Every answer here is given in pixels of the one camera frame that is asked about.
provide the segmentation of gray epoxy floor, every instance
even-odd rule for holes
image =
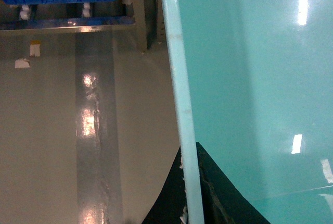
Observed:
[[[179,147],[166,44],[142,55],[134,35],[117,32],[105,47],[114,59],[120,223],[141,223]],[[75,36],[0,40],[0,223],[70,224],[84,213],[97,223],[78,205]],[[41,57],[14,69],[31,40],[42,41]]]

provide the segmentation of turquoise surface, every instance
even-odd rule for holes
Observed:
[[[179,0],[196,141],[271,223],[333,223],[333,0]]]

